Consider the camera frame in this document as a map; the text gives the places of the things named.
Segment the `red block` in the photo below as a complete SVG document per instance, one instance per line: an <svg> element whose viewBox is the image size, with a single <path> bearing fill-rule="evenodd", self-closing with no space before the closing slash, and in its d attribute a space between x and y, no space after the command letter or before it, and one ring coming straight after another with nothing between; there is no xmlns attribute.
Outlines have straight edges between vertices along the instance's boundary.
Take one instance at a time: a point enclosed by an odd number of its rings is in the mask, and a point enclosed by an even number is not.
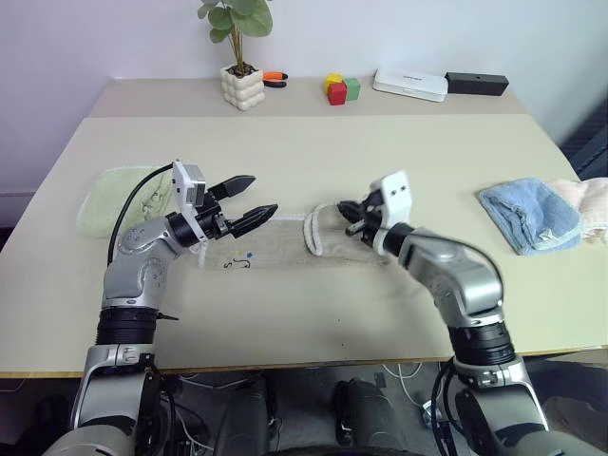
<svg viewBox="0 0 608 456"><path fill-rule="evenodd" d="M330 105L343 105L346 102L347 89L344 83L333 83L327 90Z"/></svg>

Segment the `pink cloth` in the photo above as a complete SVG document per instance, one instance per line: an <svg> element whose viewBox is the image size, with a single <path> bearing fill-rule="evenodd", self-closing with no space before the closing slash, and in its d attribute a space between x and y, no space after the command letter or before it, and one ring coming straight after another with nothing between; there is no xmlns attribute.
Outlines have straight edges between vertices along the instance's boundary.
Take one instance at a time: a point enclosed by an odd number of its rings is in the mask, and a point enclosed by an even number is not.
<svg viewBox="0 0 608 456"><path fill-rule="evenodd" d="M601 238L608 243L608 178L583 182L556 180L550 185L579 210L583 237Z"/></svg>

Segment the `white flower pot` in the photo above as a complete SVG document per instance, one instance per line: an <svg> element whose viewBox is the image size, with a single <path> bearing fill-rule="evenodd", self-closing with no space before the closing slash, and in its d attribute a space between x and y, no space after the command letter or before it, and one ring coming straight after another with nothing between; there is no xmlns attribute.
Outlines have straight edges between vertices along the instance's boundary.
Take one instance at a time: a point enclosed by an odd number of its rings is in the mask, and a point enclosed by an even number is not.
<svg viewBox="0 0 608 456"><path fill-rule="evenodd" d="M262 70L248 76L238 78L228 72L229 66L225 66L219 72L221 77L221 91L224 99L241 111L254 107L264 101L264 83L262 82Z"/></svg>

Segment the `white box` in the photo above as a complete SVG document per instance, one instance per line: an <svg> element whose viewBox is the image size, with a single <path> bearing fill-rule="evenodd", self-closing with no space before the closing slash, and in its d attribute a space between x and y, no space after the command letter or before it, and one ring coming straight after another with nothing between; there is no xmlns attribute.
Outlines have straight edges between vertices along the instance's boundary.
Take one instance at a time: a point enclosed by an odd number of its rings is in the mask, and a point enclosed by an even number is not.
<svg viewBox="0 0 608 456"><path fill-rule="evenodd" d="M441 76L406 69L378 68L373 88L383 92L442 102L447 94L447 80Z"/></svg>

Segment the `green block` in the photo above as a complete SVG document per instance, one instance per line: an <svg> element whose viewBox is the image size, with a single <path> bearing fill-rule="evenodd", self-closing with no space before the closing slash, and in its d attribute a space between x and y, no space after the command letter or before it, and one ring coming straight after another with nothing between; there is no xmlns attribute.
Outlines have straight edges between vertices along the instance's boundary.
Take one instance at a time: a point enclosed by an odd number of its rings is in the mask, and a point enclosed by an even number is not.
<svg viewBox="0 0 608 456"><path fill-rule="evenodd" d="M361 90L361 85L356 78L346 78L342 81L346 84L346 101L350 102L352 100L356 100L359 98L359 91Z"/></svg>

